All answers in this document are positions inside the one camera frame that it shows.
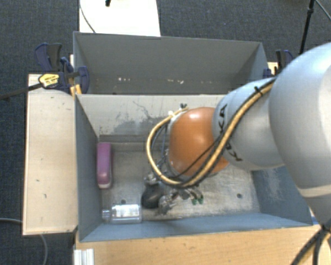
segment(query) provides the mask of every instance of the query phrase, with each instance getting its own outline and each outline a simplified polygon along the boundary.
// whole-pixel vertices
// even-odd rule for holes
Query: clamp
[[[60,58],[61,44],[42,43],[34,50],[34,57],[44,74],[39,82],[45,89],[57,89],[66,93],[75,85],[79,85],[82,93],[87,93],[89,73],[82,66],[74,72],[74,68],[66,57]]]

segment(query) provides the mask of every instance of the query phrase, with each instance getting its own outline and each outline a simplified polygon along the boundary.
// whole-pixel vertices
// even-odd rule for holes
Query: blue clamp
[[[277,50],[276,56],[278,67],[275,67],[274,75],[272,74],[271,69],[265,68],[263,72],[263,78],[277,76],[294,59],[292,53],[290,53],[288,50]]]
[[[42,43],[34,50],[34,57],[44,73],[54,73],[58,75],[58,84],[43,86],[46,89],[57,89],[66,93],[70,92],[73,84],[69,79],[74,79],[74,84],[79,84],[82,93],[87,93],[89,87],[89,73],[87,67],[82,66],[74,72],[73,66],[66,57],[60,58],[61,44]]]
[[[288,50],[277,50],[276,56],[278,67],[275,67],[275,75],[278,75],[290,62],[293,61],[294,57]]]

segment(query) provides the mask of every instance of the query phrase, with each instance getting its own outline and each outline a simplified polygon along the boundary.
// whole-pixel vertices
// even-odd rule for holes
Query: purple object
[[[111,144],[100,142],[97,144],[97,182],[100,189],[111,186]]]

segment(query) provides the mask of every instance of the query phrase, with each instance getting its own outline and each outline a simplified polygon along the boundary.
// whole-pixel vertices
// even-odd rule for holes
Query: white label
[[[125,204],[125,205],[115,205],[113,206],[115,209],[115,217],[116,218],[129,218],[129,217],[139,217],[140,209],[137,204]]]

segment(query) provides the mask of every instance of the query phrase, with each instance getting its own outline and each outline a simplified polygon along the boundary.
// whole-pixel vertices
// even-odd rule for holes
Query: clear plastic container
[[[139,204],[115,204],[109,210],[102,209],[104,222],[112,224],[137,224],[142,221],[142,211]]]

